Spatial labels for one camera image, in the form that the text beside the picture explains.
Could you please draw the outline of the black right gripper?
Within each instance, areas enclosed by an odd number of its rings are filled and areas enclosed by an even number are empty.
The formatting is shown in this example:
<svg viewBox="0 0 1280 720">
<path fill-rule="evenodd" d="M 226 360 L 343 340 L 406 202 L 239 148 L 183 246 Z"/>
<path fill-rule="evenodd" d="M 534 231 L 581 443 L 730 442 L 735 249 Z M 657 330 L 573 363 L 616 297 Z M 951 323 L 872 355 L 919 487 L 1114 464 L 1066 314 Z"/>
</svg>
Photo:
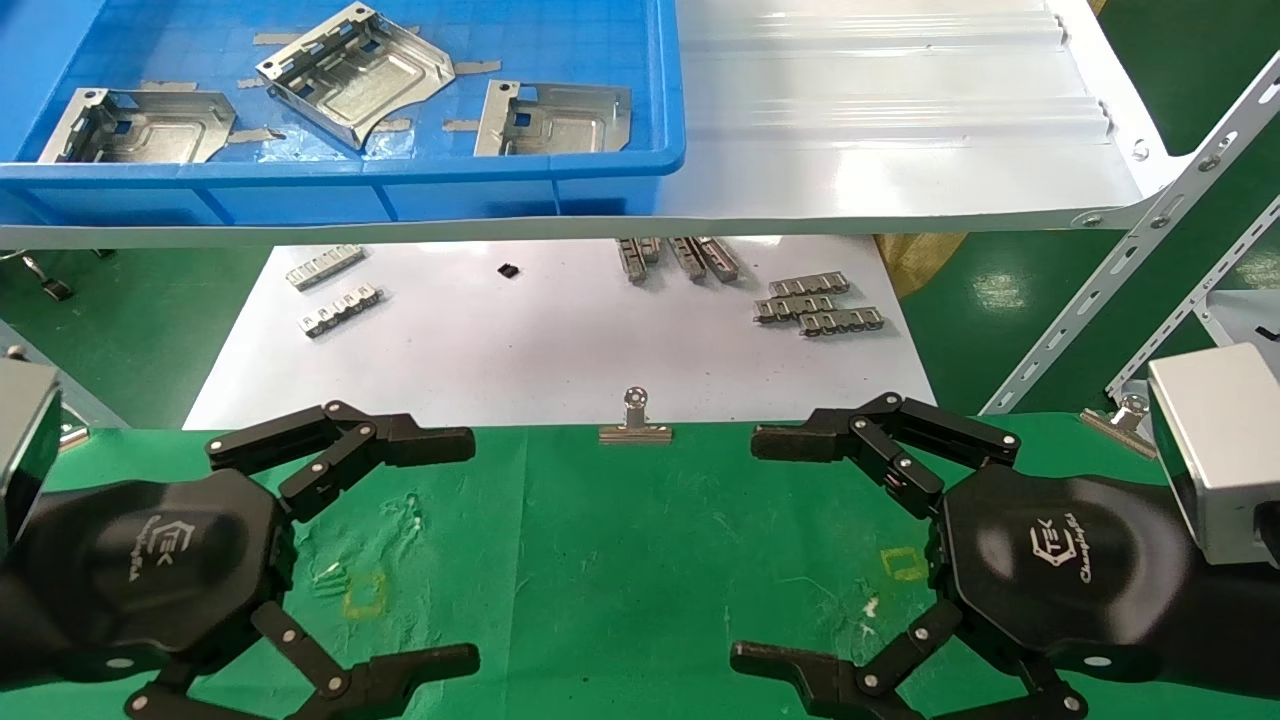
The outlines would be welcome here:
<svg viewBox="0 0 1280 720">
<path fill-rule="evenodd" d="M 819 407 L 799 425 L 755 427 L 756 459 L 849 460 L 914 518 L 938 516 L 932 546 L 951 602 L 936 602 L 863 666 L 751 642 L 732 644 L 730 666 L 788 683 L 819 719 L 920 719 L 899 688 L 957 632 L 993 667 L 1016 673 L 1025 694 L 950 719 L 1084 719 L 1087 701 L 1052 666 L 1111 682 L 1160 678 L 1164 625 L 1202 562 L 1172 492 L 1029 477 L 1010 468 L 1020 447 L 1016 436 L 893 392 Z M 980 470 L 945 492 L 914 448 Z"/>
</svg>

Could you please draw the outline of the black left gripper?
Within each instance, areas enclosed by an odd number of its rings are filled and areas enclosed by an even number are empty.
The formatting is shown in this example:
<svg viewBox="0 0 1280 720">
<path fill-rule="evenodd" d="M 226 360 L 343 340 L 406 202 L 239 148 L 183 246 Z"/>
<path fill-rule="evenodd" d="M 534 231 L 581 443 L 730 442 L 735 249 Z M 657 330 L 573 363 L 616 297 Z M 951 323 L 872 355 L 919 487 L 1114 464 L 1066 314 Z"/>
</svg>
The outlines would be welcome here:
<svg viewBox="0 0 1280 720">
<path fill-rule="evenodd" d="M 164 667 L 125 702 L 128 717 L 259 719 L 188 691 L 196 673 L 220 671 L 261 635 L 314 688 L 288 719 L 398 719 L 421 685 L 477 673 L 477 647 L 340 667 L 279 605 L 297 559 L 291 520 L 314 520 L 380 465 L 475 454 L 467 427 L 429 429 L 407 413 L 330 401 L 210 441 L 220 471 L 200 480 L 44 495 L 15 539 L 15 680 L 115 682 Z M 278 487 L 282 506 L 247 477 L 301 459 Z"/>
</svg>

